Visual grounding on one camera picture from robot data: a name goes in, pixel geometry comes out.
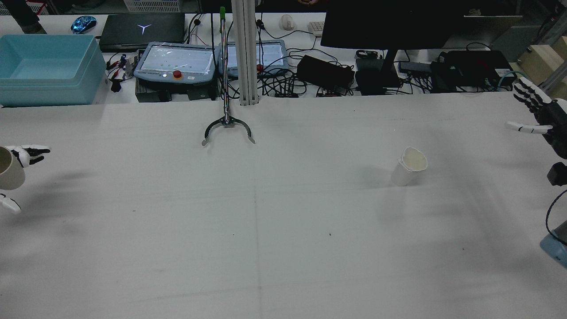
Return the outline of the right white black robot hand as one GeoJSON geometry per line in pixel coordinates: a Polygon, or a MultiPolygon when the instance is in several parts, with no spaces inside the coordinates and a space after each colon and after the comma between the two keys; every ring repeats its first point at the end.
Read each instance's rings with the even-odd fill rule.
{"type": "Polygon", "coordinates": [[[566,101],[561,98],[551,99],[526,78],[519,78],[513,89],[513,97],[527,106],[537,125],[508,121],[505,127],[517,132],[542,135],[560,158],[567,159],[566,101]]]}

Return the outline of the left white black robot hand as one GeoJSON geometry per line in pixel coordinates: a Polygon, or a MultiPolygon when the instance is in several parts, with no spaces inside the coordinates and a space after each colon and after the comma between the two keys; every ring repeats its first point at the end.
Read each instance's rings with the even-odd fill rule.
{"type": "Polygon", "coordinates": [[[24,169],[44,159],[51,148],[44,145],[10,145],[1,147],[1,210],[12,214],[22,212],[20,205],[4,192],[15,190],[26,180],[24,169]]]}

